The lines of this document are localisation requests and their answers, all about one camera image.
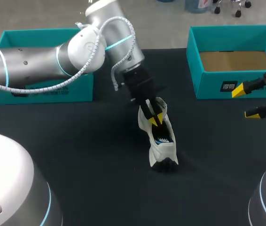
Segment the floor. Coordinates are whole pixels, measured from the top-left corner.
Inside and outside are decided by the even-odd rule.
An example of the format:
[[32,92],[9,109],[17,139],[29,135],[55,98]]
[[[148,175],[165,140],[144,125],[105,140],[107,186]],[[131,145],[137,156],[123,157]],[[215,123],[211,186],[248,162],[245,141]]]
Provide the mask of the floor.
[[[225,1],[222,12],[191,14],[184,0],[119,0],[133,23],[141,48],[183,48],[190,26],[210,24],[266,24],[266,0],[252,0],[235,18],[237,4]],[[71,27],[84,21],[88,0],[0,0],[0,35],[3,30]]]

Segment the blue bottle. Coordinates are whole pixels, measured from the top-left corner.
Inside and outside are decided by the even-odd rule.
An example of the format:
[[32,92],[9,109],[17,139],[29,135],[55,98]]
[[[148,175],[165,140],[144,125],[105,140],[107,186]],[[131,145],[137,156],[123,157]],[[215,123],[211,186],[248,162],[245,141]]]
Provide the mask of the blue bottle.
[[191,13],[205,13],[210,6],[211,0],[185,0],[185,10]]

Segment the open cardboard box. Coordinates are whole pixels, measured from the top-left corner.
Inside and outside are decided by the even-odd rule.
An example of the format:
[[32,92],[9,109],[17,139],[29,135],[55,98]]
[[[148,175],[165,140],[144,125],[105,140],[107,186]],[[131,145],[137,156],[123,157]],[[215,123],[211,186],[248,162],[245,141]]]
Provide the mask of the open cardboard box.
[[[266,25],[191,27],[187,48],[196,97],[232,98],[243,81],[266,72]],[[266,88],[240,98],[264,98]]]

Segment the black table surface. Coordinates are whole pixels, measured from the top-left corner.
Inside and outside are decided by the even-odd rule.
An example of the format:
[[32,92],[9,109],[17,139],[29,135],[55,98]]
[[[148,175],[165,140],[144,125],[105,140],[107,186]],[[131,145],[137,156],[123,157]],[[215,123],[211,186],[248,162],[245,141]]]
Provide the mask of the black table surface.
[[168,88],[160,96],[177,140],[179,170],[149,167],[137,106],[118,93],[110,67],[94,101],[0,106],[0,134],[23,145],[58,197],[65,226],[248,226],[248,202],[266,170],[266,119],[243,111],[266,99],[197,100],[186,49],[144,50]]

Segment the white sneaker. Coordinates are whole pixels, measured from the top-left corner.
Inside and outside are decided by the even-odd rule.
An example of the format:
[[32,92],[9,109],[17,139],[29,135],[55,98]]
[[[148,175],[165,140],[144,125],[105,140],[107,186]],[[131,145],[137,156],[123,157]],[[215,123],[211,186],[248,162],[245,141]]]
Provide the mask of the white sneaker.
[[[158,105],[162,109],[163,121],[158,127],[153,125],[146,119],[144,113],[139,107],[138,111],[138,125],[139,128],[148,133],[151,148],[149,150],[150,166],[157,171],[170,171],[174,170],[179,164],[176,154],[176,139],[167,116],[167,105],[160,97],[156,97]],[[152,106],[149,100],[147,105],[151,112],[153,112]]]

